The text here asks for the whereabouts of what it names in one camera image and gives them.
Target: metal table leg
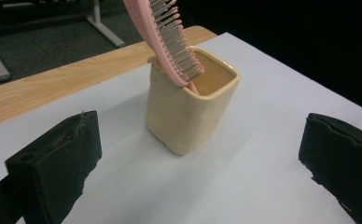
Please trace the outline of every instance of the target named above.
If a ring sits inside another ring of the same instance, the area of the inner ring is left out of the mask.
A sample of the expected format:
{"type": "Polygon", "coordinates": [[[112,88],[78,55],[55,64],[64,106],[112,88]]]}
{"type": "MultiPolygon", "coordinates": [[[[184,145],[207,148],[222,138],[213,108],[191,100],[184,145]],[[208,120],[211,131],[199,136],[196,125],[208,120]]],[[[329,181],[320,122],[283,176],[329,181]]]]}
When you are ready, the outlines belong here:
{"type": "Polygon", "coordinates": [[[110,31],[106,26],[102,24],[100,18],[99,0],[93,0],[93,13],[91,16],[87,16],[87,20],[117,47],[121,48],[125,46],[125,42],[123,42],[123,40],[121,40],[117,35],[115,35],[112,31],[110,31]]]}

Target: white tabletop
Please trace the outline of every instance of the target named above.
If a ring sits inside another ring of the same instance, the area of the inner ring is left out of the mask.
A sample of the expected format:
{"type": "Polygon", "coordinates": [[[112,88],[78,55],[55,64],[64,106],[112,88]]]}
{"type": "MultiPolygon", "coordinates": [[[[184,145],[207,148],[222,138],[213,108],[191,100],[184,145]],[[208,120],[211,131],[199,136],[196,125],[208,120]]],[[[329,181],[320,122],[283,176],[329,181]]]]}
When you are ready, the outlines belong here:
{"type": "Polygon", "coordinates": [[[353,224],[298,153],[309,113],[362,130],[362,107],[230,34],[199,46],[242,77],[198,149],[177,156],[147,130],[148,64],[0,123],[0,179],[11,155],[63,119],[96,110],[103,157],[63,223],[353,224]]]}

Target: wooden table edge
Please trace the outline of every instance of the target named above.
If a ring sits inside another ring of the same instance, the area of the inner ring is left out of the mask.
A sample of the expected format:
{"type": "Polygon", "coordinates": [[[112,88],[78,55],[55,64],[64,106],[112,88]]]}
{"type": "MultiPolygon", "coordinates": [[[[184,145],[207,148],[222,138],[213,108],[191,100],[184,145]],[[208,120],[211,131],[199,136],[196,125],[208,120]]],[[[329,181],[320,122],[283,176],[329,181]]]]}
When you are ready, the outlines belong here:
{"type": "MultiPolygon", "coordinates": [[[[185,29],[190,45],[216,36],[201,27],[185,29]]],[[[70,63],[0,85],[0,122],[49,104],[147,63],[153,51],[146,42],[70,63]]]]}

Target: hairbrush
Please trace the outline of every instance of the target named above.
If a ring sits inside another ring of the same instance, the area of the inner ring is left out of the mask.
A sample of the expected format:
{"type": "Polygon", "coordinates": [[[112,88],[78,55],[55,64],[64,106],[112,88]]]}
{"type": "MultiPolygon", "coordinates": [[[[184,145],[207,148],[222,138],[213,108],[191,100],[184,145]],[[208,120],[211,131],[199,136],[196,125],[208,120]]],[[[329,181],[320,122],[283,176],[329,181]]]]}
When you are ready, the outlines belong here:
{"type": "Polygon", "coordinates": [[[204,68],[190,48],[176,0],[123,0],[137,31],[155,52],[166,76],[198,93],[192,79],[204,68]]]}

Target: cream ceramic cup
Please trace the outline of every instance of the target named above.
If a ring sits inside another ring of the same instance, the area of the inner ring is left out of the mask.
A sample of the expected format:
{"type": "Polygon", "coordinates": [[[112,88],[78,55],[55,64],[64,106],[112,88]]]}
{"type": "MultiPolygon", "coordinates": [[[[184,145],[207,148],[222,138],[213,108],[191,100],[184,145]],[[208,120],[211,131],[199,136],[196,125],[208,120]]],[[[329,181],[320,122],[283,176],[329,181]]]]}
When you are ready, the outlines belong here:
{"type": "Polygon", "coordinates": [[[151,60],[146,126],[179,155],[196,149],[212,134],[240,80],[232,66],[204,49],[192,48],[205,70],[193,79],[199,95],[176,86],[158,61],[151,60]]]}

